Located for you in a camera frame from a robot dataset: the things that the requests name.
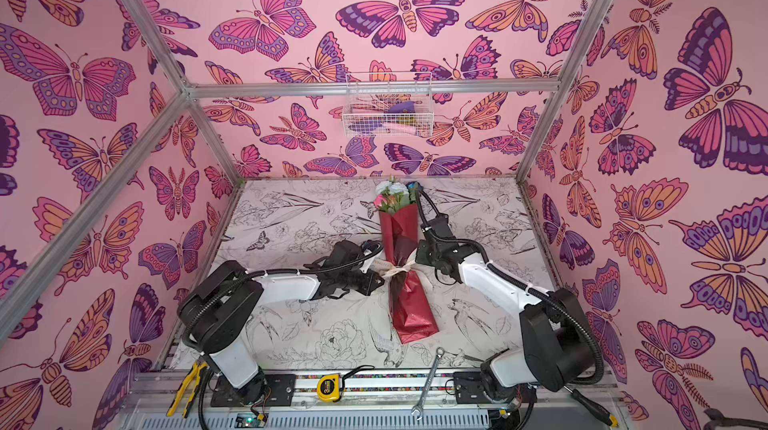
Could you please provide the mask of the cream satin ribbon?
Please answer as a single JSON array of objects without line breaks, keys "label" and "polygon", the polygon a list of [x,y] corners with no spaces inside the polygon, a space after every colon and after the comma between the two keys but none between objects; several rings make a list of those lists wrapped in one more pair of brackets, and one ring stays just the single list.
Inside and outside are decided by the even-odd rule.
[{"label": "cream satin ribbon", "polygon": [[390,280],[400,273],[420,271],[422,270],[422,266],[417,264],[414,258],[407,260],[403,264],[394,264],[388,260],[375,259],[372,262],[370,269],[374,270],[384,280]]}]

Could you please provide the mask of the blue fake rose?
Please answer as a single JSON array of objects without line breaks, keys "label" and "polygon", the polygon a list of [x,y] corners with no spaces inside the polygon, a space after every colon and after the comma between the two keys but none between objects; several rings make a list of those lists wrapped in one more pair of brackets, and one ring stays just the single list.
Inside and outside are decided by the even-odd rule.
[{"label": "blue fake rose", "polygon": [[407,188],[409,190],[411,200],[416,202],[419,199],[420,184],[416,181],[412,181],[407,184]]}]

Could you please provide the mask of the white fake rose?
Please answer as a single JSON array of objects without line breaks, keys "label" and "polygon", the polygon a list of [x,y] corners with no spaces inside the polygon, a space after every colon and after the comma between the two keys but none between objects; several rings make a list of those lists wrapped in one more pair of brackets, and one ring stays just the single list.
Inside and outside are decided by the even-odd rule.
[{"label": "white fake rose", "polygon": [[387,197],[388,206],[385,209],[379,210],[374,204],[375,208],[380,212],[396,214],[398,211],[414,204],[414,201],[411,200],[409,195],[407,185],[395,178],[380,182],[380,184],[376,186],[376,192],[377,195],[383,194]]}]

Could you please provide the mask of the dark red wrapping paper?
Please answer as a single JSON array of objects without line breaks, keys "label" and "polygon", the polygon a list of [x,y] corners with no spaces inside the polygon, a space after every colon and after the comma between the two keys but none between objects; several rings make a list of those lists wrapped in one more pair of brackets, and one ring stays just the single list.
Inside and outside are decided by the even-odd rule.
[{"label": "dark red wrapping paper", "polygon": [[[379,212],[385,260],[403,264],[414,258],[419,244],[416,203],[396,214]],[[402,344],[426,339],[439,332],[437,321],[418,271],[395,275],[389,281],[392,326]]]}]

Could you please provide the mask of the small pink fake rose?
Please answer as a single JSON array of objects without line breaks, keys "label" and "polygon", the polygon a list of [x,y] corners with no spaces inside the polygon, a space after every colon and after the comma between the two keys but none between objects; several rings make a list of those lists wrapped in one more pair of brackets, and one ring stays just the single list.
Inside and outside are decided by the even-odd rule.
[{"label": "small pink fake rose", "polygon": [[383,194],[378,194],[374,204],[379,210],[385,209],[388,206],[387,197]]}]

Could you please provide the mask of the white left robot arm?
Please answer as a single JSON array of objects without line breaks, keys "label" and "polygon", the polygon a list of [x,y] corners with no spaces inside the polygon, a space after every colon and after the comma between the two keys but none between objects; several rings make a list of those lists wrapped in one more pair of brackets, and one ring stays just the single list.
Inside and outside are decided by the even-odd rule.
[{"label": "white left robot arm", "polygon": [[328,256],[300,269],[248,270],[227,260],[179,305],[181,340],[230,385],[241,403],[254,403],[266,390],[264,372],[244,336],[255,309],[283,301],[338,300],[351,291],[368,296],[384,284],[370,269],[383,250],[375,240],[341,240]]}]

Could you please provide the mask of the yellow tape measure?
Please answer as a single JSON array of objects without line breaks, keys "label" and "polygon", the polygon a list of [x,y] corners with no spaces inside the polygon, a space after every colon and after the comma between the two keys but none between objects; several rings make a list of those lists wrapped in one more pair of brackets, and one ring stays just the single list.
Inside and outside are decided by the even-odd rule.
[{"label": "yellow tape measure", "polygon": [[316,387],[319,400],[326,403],[338,402],[343,393],[344,381],[339,373],[322,376]]}]

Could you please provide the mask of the silver combination wrench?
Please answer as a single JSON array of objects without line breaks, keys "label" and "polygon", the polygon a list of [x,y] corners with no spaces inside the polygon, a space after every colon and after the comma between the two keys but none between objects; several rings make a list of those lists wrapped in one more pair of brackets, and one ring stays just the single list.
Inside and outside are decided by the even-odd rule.
[{"label": "silver combination wrench", "polygon": [[431,389],[432,381],[436,375],[437,369],[439,367],[440,361],[445,354],[445,349],[443,347],[438,347],[435,351],[434,358],[432,360],[432,364],[429,368],[428,373],[426,374],[424,385],[421,389],[421,393],[419,395],[419,399],[417,400],[416,404],[411,409],[411,416],[414,417],[417,421],[420,421],[423,418],[424,415],[424,404],[427,399],[427,396]]}]

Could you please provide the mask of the green circuit board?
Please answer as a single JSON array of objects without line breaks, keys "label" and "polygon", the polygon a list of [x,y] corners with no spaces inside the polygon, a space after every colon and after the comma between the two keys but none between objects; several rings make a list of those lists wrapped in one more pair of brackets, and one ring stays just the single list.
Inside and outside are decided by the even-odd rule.
[{"label": "green circuit board", "polygon": [[238,414],[235,419],[236,429],[263,429],[268,420],[264,414]]}]

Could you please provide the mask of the black yellow screwdriver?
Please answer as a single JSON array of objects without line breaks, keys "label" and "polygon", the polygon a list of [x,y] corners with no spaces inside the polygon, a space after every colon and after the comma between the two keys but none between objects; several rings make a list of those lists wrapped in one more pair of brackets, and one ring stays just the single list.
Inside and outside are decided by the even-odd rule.
[{"label": "black yellow screwdriver", "polygon": [[602,424],[610,427],[617,428],[618,420],[601,404],[589,399],[579,390],[565,386],[564,389],[570,394],[570,396],[578,402],[592,417]]}]

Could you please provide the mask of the yellow handled pliers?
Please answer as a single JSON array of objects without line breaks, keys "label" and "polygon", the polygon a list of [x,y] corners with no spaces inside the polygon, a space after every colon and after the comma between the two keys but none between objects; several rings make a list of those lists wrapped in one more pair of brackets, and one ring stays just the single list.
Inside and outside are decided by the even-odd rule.
[{"label": "yellow handled pliers", "polygon": [[208,367],[209,365],[204,361],[193,364],[174,394],[174,399],[166,411],[167,418],[176,414],[180,414],[182,418],[188,417]]}]

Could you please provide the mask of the aluminium frame crossbar back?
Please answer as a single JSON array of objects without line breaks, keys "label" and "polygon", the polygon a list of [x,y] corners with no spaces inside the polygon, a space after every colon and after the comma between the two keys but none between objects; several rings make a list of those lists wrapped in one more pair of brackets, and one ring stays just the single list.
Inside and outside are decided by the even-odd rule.
[{"label": "aluminium frame crossbar back", "polygon": [[557,78],[501,78],[501,80],[402,80],[402,82],[334,82],[334,84],[221,84],[193,86],[192,98],[236,96],[345,96],[360,94],[480,94],[480,92],[557,92]]}]

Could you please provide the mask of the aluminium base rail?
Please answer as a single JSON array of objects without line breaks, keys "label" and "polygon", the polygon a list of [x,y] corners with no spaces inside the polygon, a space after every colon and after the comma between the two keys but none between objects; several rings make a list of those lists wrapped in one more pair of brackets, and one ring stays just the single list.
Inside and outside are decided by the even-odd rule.
[{"label": "aluminium base rail", "polygon": [[[266,407],[312,410],[333,405],[359,409],[390,405],[409,409],[420,398],[428,373],[427,369],[366,370],[346,380],[340,400],[333,404],[322,401],[317,394],[320,378],[329,375],[329,371],[270,371],[266,374]],[[494,402],[483,393],[477,373],[476,368],[439,368],[430,383],[424,406],[492,406]],[[184,371],[140,375],[124,410],[166,411],[185,375]]]}]

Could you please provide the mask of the aluminium frame post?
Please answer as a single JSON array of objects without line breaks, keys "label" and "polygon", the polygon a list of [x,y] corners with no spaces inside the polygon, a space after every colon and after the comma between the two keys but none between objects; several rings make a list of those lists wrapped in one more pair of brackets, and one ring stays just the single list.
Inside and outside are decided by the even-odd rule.
[{"label": "aluminium frame post", "polygon": [[216,157],[221,168],[226,172],[228,178],[233,184],[238,184],[240,180],[239,173],[234,166],[234,159],[228,153],[218,132],[212,126],[212,122],[205,115],[202,106],[197,98],[192,96],[193,86],[188,82],[186,75],[182,72],[175,56],[170,52],[166,42],[158,30],[156,22],[152,18],[149,10],[144,6],[143,0],[121,0],[130,16],[137,24],[142,36],[145,38],[148,48],[158,59],[160,68],[164,71],[170,84],[176,90],[176,98],[181,100],[195,119],[201,134],[205,137],[206,143]]},{"label": "aluminium frame post", "polygon": [[588,50],[613,3],[614,0],[592,0],[590,2],[588,13],[582,20],[575,42],[572,44],[559,74],[558,88],[549,96],[546,106],[540,114],[532,138],[520,161],[520,166],[516,172],[516,182],[518,184],[526,182],[528,172],[530,172],[535,163],[537,152],[542,148],[544,140],[554,124],[554,120],[560,114],[561,106],[565,102],[573,82],[575,82],[578,70],[586,62]]}]

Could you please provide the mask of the aluminium frame post right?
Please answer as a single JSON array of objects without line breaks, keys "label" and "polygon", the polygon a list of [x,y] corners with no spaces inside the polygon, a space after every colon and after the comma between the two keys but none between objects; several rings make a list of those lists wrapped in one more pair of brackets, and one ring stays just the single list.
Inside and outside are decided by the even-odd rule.
[{"label": "aluminium frame post right", "polygon": [[516,182],[518,184],[526,182],[528,172],[530,172],[535,163],[537,152],[542,148],[544,140],[554,124],[554,120],[560,114],[561,106],[565,102],[573,82],[575,82],[578,70],[586,62],[588,50],[613,3],[614,0],[592,0],[590,2],[588,13],[582,20],[575,42],[572,44],[559,74],[558,88],[549,96],[546,106],[540,114],[532,138],[520,161],[520,166],[516,172]]}]

